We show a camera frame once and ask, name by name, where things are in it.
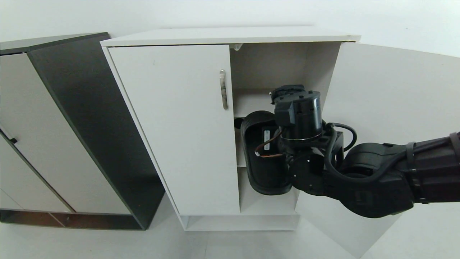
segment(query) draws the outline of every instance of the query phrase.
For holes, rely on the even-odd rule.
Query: sticker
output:
[[[270,131],[264,130],[264,142],[270,139]],[[264,146],[264,150],[270,150],[270,143]]]

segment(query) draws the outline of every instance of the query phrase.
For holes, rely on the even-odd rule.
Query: white floor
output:
[[[427,217],[414,219],[415,214],[419,215],[416,210]],[[443,220],[434,213],[439,210],[449,214],[451,218]],[[460,231],[458,231],[457,220],[459,218],[459,206],[417,207],[413,212],[404,214],[362,258],[458,258],[460,248],[457,244]],[[184,232],[170,202],[163,199],[147,231],[69,230],[0,224],[0,258],[352,259],[353,257],[305,220],[301,220],[297,231]]]

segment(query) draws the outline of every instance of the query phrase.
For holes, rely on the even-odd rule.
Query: closed cabinet door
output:
[[[229,46],[109,52],[179,213],[238,214]]]
[[[0,172],[0,208],[71,212],[2,135]]]
[[[455,57],[342,43],[322,118],[353,127],[357,144],[448,136],[460,130],[459,71]],[[345,145],[350,141],[345,130]],[[296,210],[357,258],[400,217],[363,218],[336,200],[305,193]]]
[[[27,54],[1,56],[0,66],[0,125],[19,152],[75,211],[129,214]]]

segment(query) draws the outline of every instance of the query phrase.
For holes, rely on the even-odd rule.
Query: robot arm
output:
[[[353,128],[322,121],[319,92],[289,85],[270,94],[279,131],[260,147],[270,141],[278,144],[280,154],[269,157],[285,156],[297,189],[339,200],[368,218],[406,211],[415,202],[460,201],[460,132],[407,145],[353,147]],[[350,145],[343,147],[343,134],[335,127],[353,133]]]

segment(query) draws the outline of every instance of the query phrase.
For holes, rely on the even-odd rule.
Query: door handle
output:
[[[222,95],[222,105],[224,106],[224,110],[229,108],[229,104],[227,101],[227,86],[225,85],[225,70],[220,71],[220,93]]]
[[[17,139],[16,138],[13,138],[13,137],[10,137],[11,135],[8,134],[8,132],[5,131],[5,129],[3,128],[3,126],[0,124],[0,134],[4,135],[5,138],[7,140],[9,140],[9,142],[13,143],[13,144],[16,144],[17,143]]]

